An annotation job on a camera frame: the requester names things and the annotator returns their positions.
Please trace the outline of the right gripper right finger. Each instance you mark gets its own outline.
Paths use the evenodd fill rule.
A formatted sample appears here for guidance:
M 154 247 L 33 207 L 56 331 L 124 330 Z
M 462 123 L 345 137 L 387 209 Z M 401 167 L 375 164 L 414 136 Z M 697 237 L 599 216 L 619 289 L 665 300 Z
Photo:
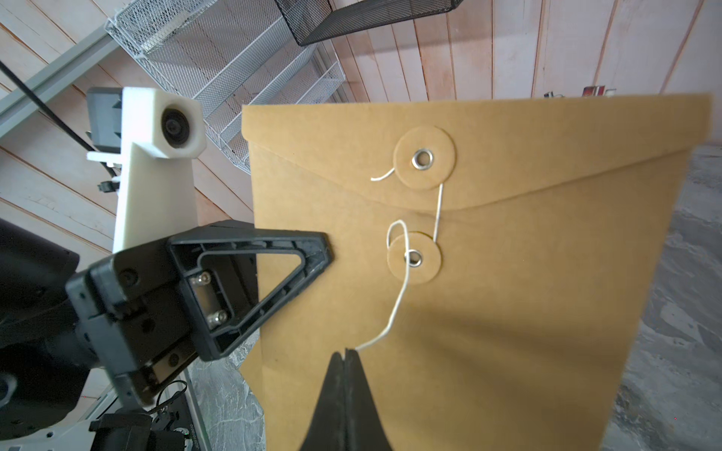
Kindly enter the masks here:
M 344 376 L 344 450 L 391 450 L 360 355 L 346 350 Z

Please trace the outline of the brown file bag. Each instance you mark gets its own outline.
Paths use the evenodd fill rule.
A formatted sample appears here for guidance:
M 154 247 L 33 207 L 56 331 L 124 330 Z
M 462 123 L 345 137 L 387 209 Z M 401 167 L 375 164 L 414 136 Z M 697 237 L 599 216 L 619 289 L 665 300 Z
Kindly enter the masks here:
M 248 105 L 255 224 L 333 263 L 244 375 L 271 450 L 359 348 L 396 450 L 595 450 L 707 95 Z

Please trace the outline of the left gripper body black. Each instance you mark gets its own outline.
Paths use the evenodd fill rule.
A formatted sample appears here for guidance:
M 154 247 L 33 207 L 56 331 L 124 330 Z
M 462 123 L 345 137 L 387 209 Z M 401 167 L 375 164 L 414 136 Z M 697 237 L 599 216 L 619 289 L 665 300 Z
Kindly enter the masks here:
M 222 221 L 203 227 L 253 227 Z M 114 253 L 66 285 L 82 331 L 124 406 L 148 406 L 196 359 L 168 236 Z

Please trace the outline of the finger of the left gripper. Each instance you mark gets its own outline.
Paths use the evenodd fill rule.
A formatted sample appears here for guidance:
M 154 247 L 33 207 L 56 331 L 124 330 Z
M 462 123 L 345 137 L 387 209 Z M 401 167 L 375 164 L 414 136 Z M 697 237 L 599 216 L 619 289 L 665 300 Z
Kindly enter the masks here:
M 229 356 L 310 286 L 332 263 L 325 233 L 255 227 L 196 227 L 167 241 L 180 279 L 196 353 L 209 362 Z M 299 263 L 266 295 L 259 291 L 259 257 Z

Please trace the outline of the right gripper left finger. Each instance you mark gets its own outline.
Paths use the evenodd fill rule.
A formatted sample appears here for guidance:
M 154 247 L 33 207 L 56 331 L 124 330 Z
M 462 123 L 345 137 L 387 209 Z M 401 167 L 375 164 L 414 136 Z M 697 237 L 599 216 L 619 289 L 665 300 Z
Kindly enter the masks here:
M 331 356 L 301 450 L 345 450 L 345 379 L 340 353 Z

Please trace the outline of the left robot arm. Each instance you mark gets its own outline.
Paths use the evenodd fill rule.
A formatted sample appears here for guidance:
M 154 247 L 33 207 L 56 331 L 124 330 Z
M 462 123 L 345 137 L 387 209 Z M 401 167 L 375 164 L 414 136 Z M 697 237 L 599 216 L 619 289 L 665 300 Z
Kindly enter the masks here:
M 229 356 L 331 263 L 321 232 L 201 225 L 193 162 L 197 101 L 154 88 L 93 88 L 88 159 L 118 196 L 113 252 L 85 270 L 74 252 L 1 225 L 1 436 L 58 424 L 92 368 L 120 408 L 92 426 L 99 449 L 169 449 L 156 398 L 195 360 Z

